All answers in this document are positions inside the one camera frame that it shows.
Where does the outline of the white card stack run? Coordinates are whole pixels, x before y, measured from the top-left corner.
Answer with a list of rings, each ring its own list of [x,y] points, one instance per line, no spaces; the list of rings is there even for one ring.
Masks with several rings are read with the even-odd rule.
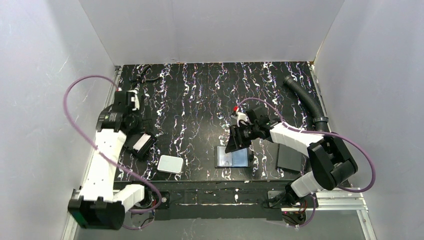
[[[159,172],[180,174],[183,170],[184,160],[181,157],[161,155],[158,161]]]

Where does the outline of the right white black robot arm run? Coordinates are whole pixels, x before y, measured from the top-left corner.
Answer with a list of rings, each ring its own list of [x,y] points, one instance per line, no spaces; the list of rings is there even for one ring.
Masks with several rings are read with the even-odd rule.
[[[333,190],[358,171],[358,165],[342,139],[323,134],[290,130],[278,119],[270,119],[264,107],[233,113],[236,123],[229,128],[225,153],[249,148],[255,139],[286,146],[308,157],[311,171],[285,186],[283,193],[268,201],[278,204],[301,202],[304,197],[322,190]]]

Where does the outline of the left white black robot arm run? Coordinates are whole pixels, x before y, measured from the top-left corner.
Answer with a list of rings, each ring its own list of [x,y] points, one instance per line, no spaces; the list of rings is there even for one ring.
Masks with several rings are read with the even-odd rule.
[[[118,89],[113,103],[100,112],[96,123],[93,167],[78,197],[68,203],[68,212],[83,229],[119,230],[126,213],[144,201],[146,190],[141,184],[129,184],[114,192],[122,151],[143,158],[157,140],[143,125],[138,92]]]

